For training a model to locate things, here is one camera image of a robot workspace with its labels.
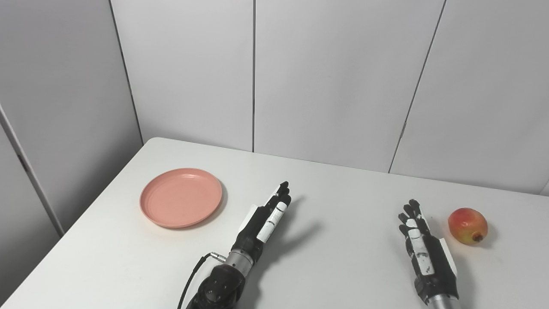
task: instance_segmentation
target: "tabletop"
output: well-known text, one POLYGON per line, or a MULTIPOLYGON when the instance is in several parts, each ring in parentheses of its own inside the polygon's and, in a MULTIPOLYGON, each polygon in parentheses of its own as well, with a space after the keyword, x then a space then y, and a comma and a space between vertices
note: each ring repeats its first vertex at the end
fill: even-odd
MULTIPOLYGON (((2 309, 175 309, 198 259, 226 255, 250 206, 285 180, 292 204, 251 270, 239 308, 425 308, 398 229, 411 198, 448 242, 464 309, 546 305, 549 197, 154 138, 2 309), (155 176, 183 167, 216 176, 221 205, 196 226, 159 227, 142 214, 139 196, 155 176), (489 222, 478 246, 448 231, 447 218, 460 207, 489 222)), ((188 298, 213 265, 203 265, 188 298)))

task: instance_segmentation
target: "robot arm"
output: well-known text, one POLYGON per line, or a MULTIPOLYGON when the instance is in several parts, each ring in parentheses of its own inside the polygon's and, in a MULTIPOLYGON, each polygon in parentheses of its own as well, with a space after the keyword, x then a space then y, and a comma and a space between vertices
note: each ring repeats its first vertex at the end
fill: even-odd
POLYGON ((457 293, 457 271, 444 238, 431 235, 419 203, 410 200, 399 214, 400 231, 416 272, 414 285, 421 300, 431 309, 461 309, 457 293))
POLYGON ((252 208, 251 215, 247 216, 249 220, 238 233, 226 260, 202 281, 187 309, 231 309, 235 306, 244 290, 246 276, 261 257, 263 245, 290 205, 289 193, 285 181, 264 206, 252 208))

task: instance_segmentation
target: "black cable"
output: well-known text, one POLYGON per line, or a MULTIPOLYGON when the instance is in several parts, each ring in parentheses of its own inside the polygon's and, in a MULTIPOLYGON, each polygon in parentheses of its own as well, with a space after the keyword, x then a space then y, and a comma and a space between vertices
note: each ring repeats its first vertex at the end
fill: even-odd
POLYGON ((189 285, 191 285, 191 282, 193 281, 194 274, 197 273, 197 271, 200 269, 200 266, 204 264, 206 259, 211 256, 211 253, 208 253, 207 255, 200 258, 197 265, 194 267, 193 272, 191 272, 191 276, 189 277, 189 280, 187 281, 187 285, 185 285, 185 288, 183 289, 183 293, 181 294, 181 298, 179 299, 179 305, 177 305, 177 309, 181 309, 181 306, 183 305, 183 300, 185 299, 185 294, 187 293, 187 289, 189 288, 189 285))

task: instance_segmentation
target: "cable connector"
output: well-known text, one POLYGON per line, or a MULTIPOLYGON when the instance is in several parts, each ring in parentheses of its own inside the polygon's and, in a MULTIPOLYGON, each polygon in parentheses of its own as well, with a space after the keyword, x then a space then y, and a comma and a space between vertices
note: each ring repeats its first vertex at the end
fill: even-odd
POLYGON ((225 263, 225 261, 227 260, 226 257, 224 257, 221 254, 216 253, 216 252, 210 252, 210 256, 213 257, 214 259, 220 261, 221 263, 225 263))

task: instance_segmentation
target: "panel seam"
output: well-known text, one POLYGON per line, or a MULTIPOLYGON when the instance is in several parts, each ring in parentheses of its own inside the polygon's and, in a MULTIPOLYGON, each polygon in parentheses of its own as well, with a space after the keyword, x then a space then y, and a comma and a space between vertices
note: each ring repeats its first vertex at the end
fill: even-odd
POLYGON ((120 34, 118 33, 118 26, 116 24, 116 18, 114 17, 114 9, 112 0, 109 0, 110 14, 113 17, 114 30, 116 32, 116 40, 118 42, 118 49, 120 50, 120 56, 122 56, 122 65, 124 66, 124 74, 126 75, 126 82, 128 83, 128 89, 130 91, 130 99, 132 101, 133 115, 135 116, 137 123, 137 130, 139 131, 139 139, 141 139, 141 146, 145 145, 143 141, 143 133, 141 132, 141 125, 139 123, 139 118, 137 117, 137 108, 135 100, 133 99, 132 85, 130 83, 130 76, 128 75, 128 68, 126 66, 126 59, 124 58, 124 52, 122 51, 122 43, 120 42, 120 34))
POLYGON ((0 104, 0 127, 2 127, 5 131, 5 134, 8 137, 9 142, 12 144, 12 148, 15 151, 15 154, 19 157, 22 164, 27 166, 26 175, 29 178, 29 181, 31 182, 31 185, 36 192, 36 195, 38 196, 38 199, 40 200, 40 203, 42 203, 42 207, 44 207, 44 210, 46 211, 46 214, 48 215, 49 220, 52 222, 53 227, 55 228, 55 231, 59 235, 59 237, 63 237, 65 234, 65 230, 63 229, 63 226, 61 225, 61 222, 55 215, 55 212, 53 211, 52 206, 48 202, 48 199, 46 198, 46 194, 44 193, 44 190, 42 189, 42 185, 40 184, 40 181, 36 177, 36 173, 34 169, 32 168, 32 165, 29 162, 29 159, 27 158, 25 151, 23 150, 23 147, 21 146, 21 143, 17 139, 17 136, 15 134, 15 131, 13 130, 12 125, 10 124, 8 117, 2 108, 2 105, 0 104))
POLYGON ((402 125, 402 130, 400 132, 399 141, 396 143, 395 152, 393 153, 393 158, 391 159, 391 164, 389 165, 389 170, 387 173, 391 173, 391 169, 393 168, 393 163, 395 162, 396 152, 399 150, 400 141, 402 140, 402 137, 404 136, 404 130, 406 129, 406 124, 408 122, 408 117, 410 116, 410 111, 412 110, 412 105, 414 103, 414 100, 416 99, 417 90, 419 88, 419 83, 421 82, 421 77, 423 76, 423 72, 425 71, 425 65, 427 64, 427 59, 429 58, 429 53, 431 52, 431 48, 433 46, 433 42, 435 40, 436 31, 439 28, 440 20, 442 19, 442 14, 444 12, 444 8, 446 6, 446 1, 444 0, 444 3, 442 4, 442 8, 440 9, 440 15, 438 20, 436 21, 435 31, 433 31, 433 37, 431 38, 431 43, 429 44, 429 48, 427 49, 427 54, 425 54, 425 60, 423 61, 423 66, 421 67, 421 71, 419 72, 419 77, 417 79, 416 88, 414 89, 413 95, 412 95, 412 101, 410 102, 410 105, 408 106, 408 112, 406 113, 406 118, 404 119, 404 124, 402 125))
POLYGON ((253 29, 251 51, 251 151, 255 152, 255 5, 253 1, 253 29))

